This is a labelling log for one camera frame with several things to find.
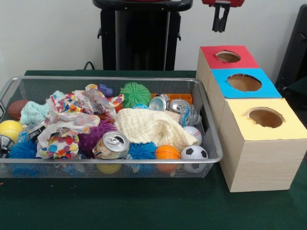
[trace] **stacked boxes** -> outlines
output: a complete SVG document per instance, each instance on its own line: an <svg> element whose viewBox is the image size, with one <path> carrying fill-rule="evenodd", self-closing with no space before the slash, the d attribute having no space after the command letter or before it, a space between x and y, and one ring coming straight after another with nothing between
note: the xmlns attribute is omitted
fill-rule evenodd
<svg viewBox="0 0 307 230"><path fill-rule="evenodd" d="M307 130L244 46L201 47L204 84L230 192L289 189Z"/></svg>

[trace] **green spiky ball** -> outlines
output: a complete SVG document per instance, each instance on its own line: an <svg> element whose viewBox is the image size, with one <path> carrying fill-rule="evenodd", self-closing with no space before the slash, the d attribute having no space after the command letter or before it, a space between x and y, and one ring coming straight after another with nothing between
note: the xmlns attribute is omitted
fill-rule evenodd
<svg viewBox="0 0 307 230"><path fill-rule="evenodd" d="M120 89L120 94L125 95L123 107L132 108L136 104L149 105L152 95L149 90L136 82L129 82Z"/></svg>

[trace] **yellow ball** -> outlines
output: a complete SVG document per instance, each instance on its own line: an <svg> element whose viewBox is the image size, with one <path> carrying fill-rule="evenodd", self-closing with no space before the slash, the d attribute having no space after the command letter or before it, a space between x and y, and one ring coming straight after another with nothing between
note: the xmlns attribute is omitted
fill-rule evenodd
<svg viewBox="0 0 307 230"><path fill-rule="evenodd" d="M96 164L96 167L104 174L114 174L121 168L121 164Z"/></svg>
<svg viewBox="0 0 307 230"><path fill-rule="evenodd" d="M19 133L23 127L17 121L7 120L0 123L0 135L6 136L16 143Z"/></svg>

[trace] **purple spiky ball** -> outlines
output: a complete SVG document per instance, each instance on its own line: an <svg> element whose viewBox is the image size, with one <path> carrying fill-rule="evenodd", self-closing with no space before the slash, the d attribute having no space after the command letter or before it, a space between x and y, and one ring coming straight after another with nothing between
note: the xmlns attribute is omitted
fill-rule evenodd
<svg viewBox="0 0 307 230"><path fill-rule="evenodd" d="M93 148L102 136L109 131L117 131L114 122L107 120L101 120L97 127L91 128L89 134L78 134L79 136L79 150L87 155L89 158L93 158Z"/></svg>

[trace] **white wall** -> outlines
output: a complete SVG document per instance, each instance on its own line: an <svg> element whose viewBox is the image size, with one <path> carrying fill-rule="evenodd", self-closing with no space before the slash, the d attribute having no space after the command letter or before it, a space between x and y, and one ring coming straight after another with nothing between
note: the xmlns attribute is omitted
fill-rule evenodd
<svg viewBox="0 0 307 230"><path fill-rule="evenodd" d="M182 12L176 69L196 69L199 46L246 45L274 81L296 15L306 0L246 0L232 8L226 32L211 31L214 8L195 0ZM27 69L102 68L100 10L91 0L0 0L0 88Z"/></svg>

